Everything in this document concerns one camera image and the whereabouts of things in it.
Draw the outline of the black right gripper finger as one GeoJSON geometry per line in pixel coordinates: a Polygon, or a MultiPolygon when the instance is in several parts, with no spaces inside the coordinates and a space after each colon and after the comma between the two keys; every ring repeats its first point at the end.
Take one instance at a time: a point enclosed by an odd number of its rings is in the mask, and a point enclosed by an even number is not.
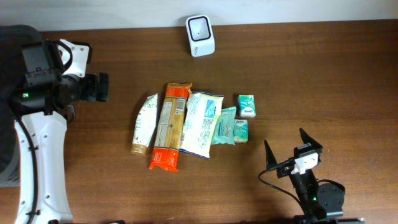
{"type": "Polygon", "coordinates": [[[303,128],[299,129],[300,131],[300,137],[303,141],[304,144],[311,144],[311,146],[313,146],[315,149],[322,149],[323,146],[317,142],[316,140],[314,140],[312,137],[310,137],[303,128]]]}
{"type": "Polygon", "coordinates": [[[264,145],[266,150],[266,169],[272,170],[277,165],[277,161],[269,143],[266,140],[264,141],[264,145]]]}

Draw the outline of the teal Kleenex tissue pack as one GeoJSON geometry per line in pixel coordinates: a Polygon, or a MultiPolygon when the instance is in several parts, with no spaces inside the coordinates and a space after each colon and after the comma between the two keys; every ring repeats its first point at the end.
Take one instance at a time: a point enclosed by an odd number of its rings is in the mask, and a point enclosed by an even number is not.
{"type": "Polygon", "coordinates": [[[248,121],[245,119],[234,120],[234,142],[245,143],[248,141],[248,121]]]}

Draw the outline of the teal wet wipes pack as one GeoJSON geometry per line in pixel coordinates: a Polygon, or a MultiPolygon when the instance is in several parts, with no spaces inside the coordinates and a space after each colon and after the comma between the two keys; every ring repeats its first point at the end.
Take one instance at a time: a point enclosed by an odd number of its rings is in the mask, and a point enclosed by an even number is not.
{"type": "Polygon", "coordinates": [[[234,145],[234,119],[236,116],[236,107],[225,108],[221,110],[218,117],[211,144],[230,144],[234,145]]]}

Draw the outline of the white bamboo print tube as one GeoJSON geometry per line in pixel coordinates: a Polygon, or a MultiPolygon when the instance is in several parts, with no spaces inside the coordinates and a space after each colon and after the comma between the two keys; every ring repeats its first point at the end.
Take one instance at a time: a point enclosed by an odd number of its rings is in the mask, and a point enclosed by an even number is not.
{"type": "Polygon", "coordinates": [[[155,131],[158,94],[148,96],[139,110],[134,127],[131,153],[146,155],[155,131]]]}

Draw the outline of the white yellow wipes bag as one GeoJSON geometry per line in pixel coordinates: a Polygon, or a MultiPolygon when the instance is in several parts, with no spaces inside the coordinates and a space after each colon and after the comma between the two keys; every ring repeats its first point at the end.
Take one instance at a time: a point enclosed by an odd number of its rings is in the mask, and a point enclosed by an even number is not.
{"type": "Polygon", "coordinates": [[[215,126],[221,115],[223,95],[194,91],[187,101],[180,152],[210,158],[210,146],[215,126]]]}

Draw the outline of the orange spaghetti package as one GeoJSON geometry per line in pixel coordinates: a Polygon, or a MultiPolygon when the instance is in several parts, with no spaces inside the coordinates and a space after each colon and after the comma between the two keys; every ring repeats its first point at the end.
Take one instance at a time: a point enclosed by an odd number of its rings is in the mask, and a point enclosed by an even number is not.
{"type": "Polygon", "coordinates": [[[180,141],[191,87],[191,83],[167,84],[149,165],[150,169],[159,167],[166,171],[178,171],[180,141]]]}

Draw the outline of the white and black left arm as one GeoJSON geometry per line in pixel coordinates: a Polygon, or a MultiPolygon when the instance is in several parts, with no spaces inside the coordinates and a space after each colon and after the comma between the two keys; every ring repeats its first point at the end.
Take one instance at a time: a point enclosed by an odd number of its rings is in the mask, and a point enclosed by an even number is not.
{"type": "Polygon", "coordinates": [[[8,103],[20,154],[16,223],[72,223],[65,185],[64,143],[77,101],[107,102],[109,75],[86,72],[92,48],[84,42],[42,40],[22,47],[25,82],[8,103]]]}

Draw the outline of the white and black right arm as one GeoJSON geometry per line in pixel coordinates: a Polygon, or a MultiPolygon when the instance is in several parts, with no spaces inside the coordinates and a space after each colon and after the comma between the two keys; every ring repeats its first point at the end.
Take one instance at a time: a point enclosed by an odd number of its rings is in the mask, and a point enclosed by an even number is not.
{"type": "Polygon", "coordinates": [[[364,223],[363,219],[343,219],[344,185],[330,179],[318,179],[312,169],[321,163],[323,146],[299,129],[303,141],[294,148],[294,156],[278,163],[267,141],[266,169],[258,174],[261,183],[292,197],[300,206],[303,215],[296,215],[294,223],[364,223]],[[295,194],[266,182],[262,175],[276,171],[278,178],[289,177],[295,194]]]}

